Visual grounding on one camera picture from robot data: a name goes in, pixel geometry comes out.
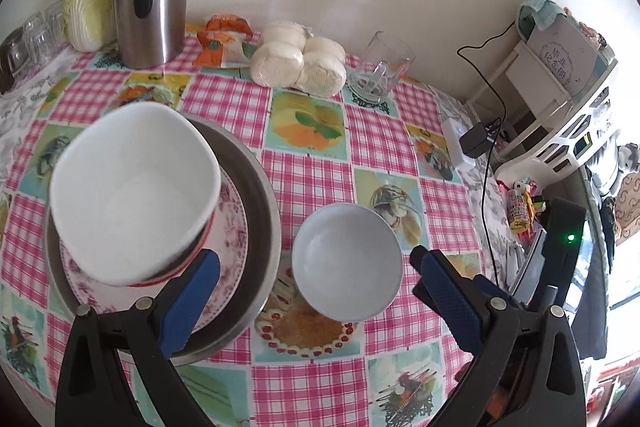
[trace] pink patterned plate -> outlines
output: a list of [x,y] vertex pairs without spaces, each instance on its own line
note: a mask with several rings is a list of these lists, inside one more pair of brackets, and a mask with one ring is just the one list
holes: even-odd
[[[193,331],[209,324],[223,310],[236,291],[247,254],[247,224],[244,206],[235,185],[222,171],[222,188],[216,208],[216,215],[203,248],[210,248],[220,258],[220,281],[213,290]],[[98,313],[128,310],[140,297],[155,297],[166,281],[144,287],[107,286],[85,274],[71,259],[67,249],[60,242],[60,255],[65,276],[76,298],[81,303],[89,303]]]

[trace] brown patterned fabric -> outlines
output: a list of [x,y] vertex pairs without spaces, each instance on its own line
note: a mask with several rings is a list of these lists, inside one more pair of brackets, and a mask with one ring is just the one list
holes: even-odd
[[640,173],[628,174],[622,180],[616,198],[616,221],[621,229],[616,245],[621,245],[640,230]]

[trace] checkered tablecloth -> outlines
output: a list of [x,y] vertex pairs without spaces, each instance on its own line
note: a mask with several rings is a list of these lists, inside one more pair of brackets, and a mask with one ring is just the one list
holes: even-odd
[[[454,387],[455,372],[470,357],[458,349],[442,320],[412,296],[418,275],[408,254],[421,243],[451,255],[465,275],[484,271],[465,185],[432,159],[434,148],[446,154],[439,141],[438,97],[407,79],[379,108],[367,107],[347,89],[332,100],[318,100],[259,87],[234,73],[197,68],[192,61],[199,49],[190,35],[179,57],[146,73],[127,70],[109,50],[79,55],[63,72],[58,88],[42,99],[15,149],[0,193],[0,354],[25,385],[54,403],[70,318],[49,285],[42,251],[50,170],[64,146],[105,112],[132,102],[127,98],[132,93],[152,99],[156,90],[164,89],[174,97],[172,107],[226,128],[260,160],[282,220],[279,279],[292,277],[287,263],[293,239],[318,208],[336,201],[372,206],[378,188],[390,186],[411,208],[410,217],[400,216],[394,225],[405,273],[397,298],[385,312],[361,324],[338,325],[342,333],[332,343],[308,353],[300,346],[283,347],[282,338],[267,342],[259,317],[225,349],[180,369],[213,422],[384,427],[396,425],[389,423],[394,417],[389,411],[395,411],[407,415],[402,425],[425,425]],[[349,56],[348,66],[355,65]],[[184,75],[188,77],[178,89]],[[302,139],[308,129],[296,127],[296,119],[287,113],[292,108],[311,115],[316,125],[329,126],[334,131],[328,136],[333,137],[310,133]],[[292,308],[280,302],[289,298]],[[263,314],[270,313],[268,308],[276,309],[276,315],[291,313],[296,298],[274,288]],[[307,335],[308,328],[305,331],[299,336]],[[18,334],[26,338],[28,353],[12,348]],[[145,418],[161,425],[135,368],[126,364],[125,369]],[[431,390],[414,408],[418,412],[407,413],[394,403],[407,379]]]

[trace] square white bowl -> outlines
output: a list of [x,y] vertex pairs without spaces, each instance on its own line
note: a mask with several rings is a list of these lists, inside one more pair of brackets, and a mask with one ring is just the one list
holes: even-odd
[[53,171],[49,199],[78,266],[123,286],[180,255],[211,216],[220,184],[218,160],[186,118],[136,102],[79,134]]

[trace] teal towel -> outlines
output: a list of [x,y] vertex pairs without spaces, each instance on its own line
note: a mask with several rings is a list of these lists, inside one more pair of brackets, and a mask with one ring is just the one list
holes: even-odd
[[553,24],[556,16],[564,10],[551,0],[526,0],[518,8],[516,20],[518,22],[518,33],[525,42],[536,26],[540,31],[544,31]]

